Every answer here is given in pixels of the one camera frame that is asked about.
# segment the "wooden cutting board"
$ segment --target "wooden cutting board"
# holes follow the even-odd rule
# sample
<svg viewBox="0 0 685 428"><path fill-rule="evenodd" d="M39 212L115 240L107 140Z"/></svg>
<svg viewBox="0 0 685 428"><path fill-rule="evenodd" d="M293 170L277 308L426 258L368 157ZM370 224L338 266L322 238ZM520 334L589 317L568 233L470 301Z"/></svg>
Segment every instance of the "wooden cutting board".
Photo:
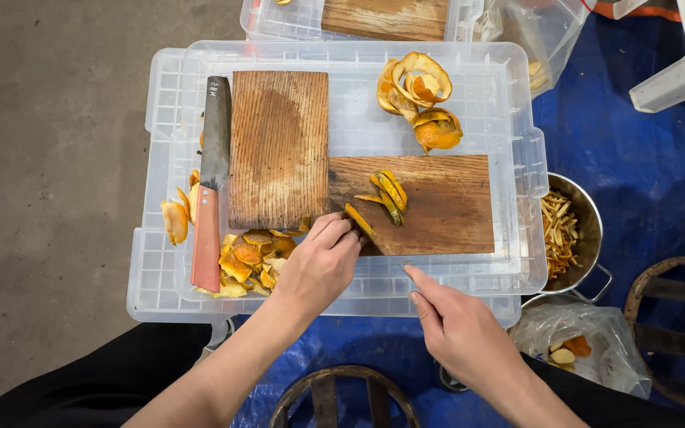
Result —
<svg viewBox="0 0 685 428"><path fill-rule="evenodd" d="M327 73L234 72L232 229L297 229L328 208Z"/></svg>
<svg viewBox="0 0 685 428"><path fill-rule="evenodd" d="M382 40L442 42L449 0L326 0L321 29Z"/></svg>
<svg viewBox="0 0 685 428"><path fill-rule="evenodd" d="M381 204L353 197L379 194L368 180L378 169L392 170L406 191L406 227L395 227ZM488 183L485 155L330 158L329 210L348 202L375 229L363 255L492 253Z"/></svg>

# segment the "pink knife handle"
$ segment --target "pink knife handle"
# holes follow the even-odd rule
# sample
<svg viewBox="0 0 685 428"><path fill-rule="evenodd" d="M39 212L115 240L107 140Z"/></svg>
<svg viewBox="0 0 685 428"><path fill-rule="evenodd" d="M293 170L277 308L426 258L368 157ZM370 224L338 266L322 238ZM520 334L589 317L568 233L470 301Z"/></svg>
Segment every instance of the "pink knife handle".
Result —
<svg viewBox="0 0 685 428"><path fill-rule="evenodd" d="M221 236L218 233L218 192L200 184L195 215L195 245L192 255L191 283L212 292L221 291L218 275L218 252Z"/></svg>

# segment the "pot handle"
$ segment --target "pot handle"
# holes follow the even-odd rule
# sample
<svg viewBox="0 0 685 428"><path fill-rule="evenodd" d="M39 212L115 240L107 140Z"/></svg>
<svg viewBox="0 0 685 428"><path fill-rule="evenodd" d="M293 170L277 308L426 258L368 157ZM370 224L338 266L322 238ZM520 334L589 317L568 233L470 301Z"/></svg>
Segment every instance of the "pot handle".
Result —
<svg viewBox="0 0 685 428"><path fill-rule="evenodd" d="M596 303L599 300L601 300L601 298L607 294L607 291L609 291L610 286L612 285L612 272L610 272L609 270L607 270L607 268L605 268L604 266L601 266L600 264L597 264L596 267L601 269L601 271L604 272L609 277L609 279L607 280L607 283L604 285L604 288L601 289L601 291L599 292L599 294L596 295L596 297L586 298L578 290L576 290L576 289L572 290L572 292L577 297L582 298L583 300L585 300L586 302L589 302L589 303Z"/></svg>

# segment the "plastic storage box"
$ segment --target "plastic storage box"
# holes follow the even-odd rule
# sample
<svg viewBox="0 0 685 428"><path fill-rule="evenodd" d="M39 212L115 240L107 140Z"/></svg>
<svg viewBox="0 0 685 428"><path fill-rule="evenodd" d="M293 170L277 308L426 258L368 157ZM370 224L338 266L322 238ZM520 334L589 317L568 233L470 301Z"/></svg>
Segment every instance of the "plastic storage box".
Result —
<svg viewBox="0 0 685 428"><path fill-rule="evenodd" d="M128 311L144 321L207 321L213 314L252 313L263 297L211 299L189 284L192 239L167 242L159 203L176 199L199 167L199 118L208 75L238 69L329 73L329 155L421 155L408 124L382 111L376 80L390 56L430 54L451 75L454 92L443 107L459 117L465 136L443 154L487 154L496 251L492 254L413 256L439 282L484 296L504 326L519 318L520 294L546 282L538 199L547 192L543 136L532 127L527 61L513 44L399 42L198 42L155 56L147 129L151 133L145 213L134 234ZM225 224L222 233L227 230ZM413 285L401 258L361 258L350 287L329 315L415 316Z"/></svg>
<svg viewBox="0 0 685 428"><path fill-rule="evenodd" d="M445 41L472 41L472 28L485 0L450 0ZM250 40L371 40L321 30L324 0L295 0L277 5L274 0L244 0L240 24Z"/></svg>

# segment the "blue tarp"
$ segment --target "blue tarp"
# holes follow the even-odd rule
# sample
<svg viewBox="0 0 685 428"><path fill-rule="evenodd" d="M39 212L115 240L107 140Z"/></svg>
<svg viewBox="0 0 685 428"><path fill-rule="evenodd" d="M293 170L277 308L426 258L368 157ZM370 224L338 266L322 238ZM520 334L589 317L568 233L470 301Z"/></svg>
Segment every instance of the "blue tarp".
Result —
<svg viewBox="0 0 685 428"><path fill-rule="evenodd" d="M644 269L685 256L685 103L656 114L639 113L628 95L684 50L680 24L656 17L612 21L592 15L557 86L533 102L535 124L546 137L549 170L585 188L604 221L600 262L615 277L601 302L605 306L622 308ZM604 280L599 275L593 273L585 286L597 287ZM672 310L659 313L676 316ZM664 317L654 317L661 325ZM264 426L294 381L340 364L366 365L393 380L410 397L424 426L508 426L477 395L449 394L438 387L422 334L412 318L320 317L261 378L233 426ZM342 426L370 426L363 382L338 386ZM652 400L671 404L656 393ZM313 414L309 401L295 412L293 426L308 426ZM397 422L394 426L403 425Z"/></svg>

